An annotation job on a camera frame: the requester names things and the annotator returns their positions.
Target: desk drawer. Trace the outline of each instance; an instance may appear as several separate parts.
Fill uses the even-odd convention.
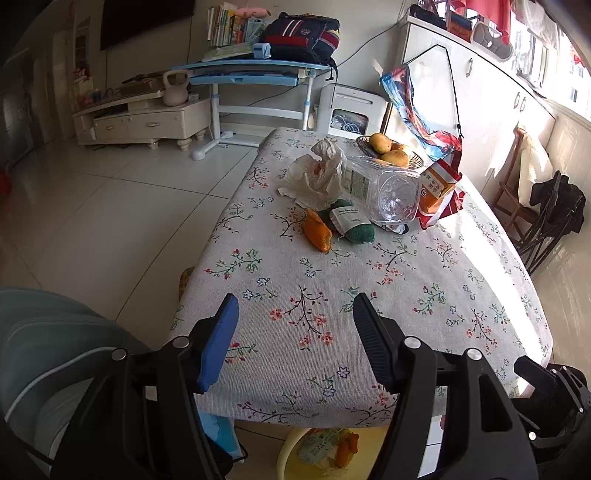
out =
[[[183,113],[141,113],[125,117],[132,138],[185,138]]]
[[[103,138],[127,138],[127,125],[123,118],[105,118],[95,121],[95,131],[97,140]]]

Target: tv stand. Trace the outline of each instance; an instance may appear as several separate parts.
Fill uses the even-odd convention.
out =
[[[78,144],[144,143],[154,150],[161,138],[175,138],[187,151],[191,137],[202,140],[209,126],[209,99],[166,106],[163,95],[159,90],[120,97],[74,113]]]

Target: blue desk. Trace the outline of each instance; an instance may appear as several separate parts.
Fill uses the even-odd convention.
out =
[[[253,142],[232,140],[232,132],[220,134],[220,113],[245,113],[248,115],[276,116],[301,120],[302,130],[308,127],[310,114],[310,96],[314,78],[330,70],[327,65],[302,63],[285,60],[212,60],[200,61],[188,65],[173,67],[173,70],[188,70],[189,81],[193,85],[212,85],[212,134],[213,145],[202,148],[204,154],[218,143],[248,145],[257,147]],[[254,106],[220,105],[219,84],[234,85],[283,85],[294,87],[307,81],[306,99],[302,111],[262,108]]]

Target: backpack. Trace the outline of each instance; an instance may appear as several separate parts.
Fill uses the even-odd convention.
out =
[[[271,45],[271,58],[335,67],[332,54],[339,46],[339,21],[315,15],[279,14],[259,42]]]

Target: silver screw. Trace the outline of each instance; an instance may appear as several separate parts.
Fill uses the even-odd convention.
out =
[[[185,348],[185,347],[188,347],[189,346],[189,343],[190,343],[189,337],[185,337],[185,336],[176,337],[173,340],[173,345],[176,348]]]
[[[111,352],[111,358],[116,362],[123,360],[127,356],[127,351],[124,348],[116,348]]]
[[[404,339],[404,345],[408,348],[419,348],[421,346],[421,340],[416,337],[406,337]]]
[[[480,360],[482,358],[482,352],[476,348],[470,348],[467,355],[472,360]]]

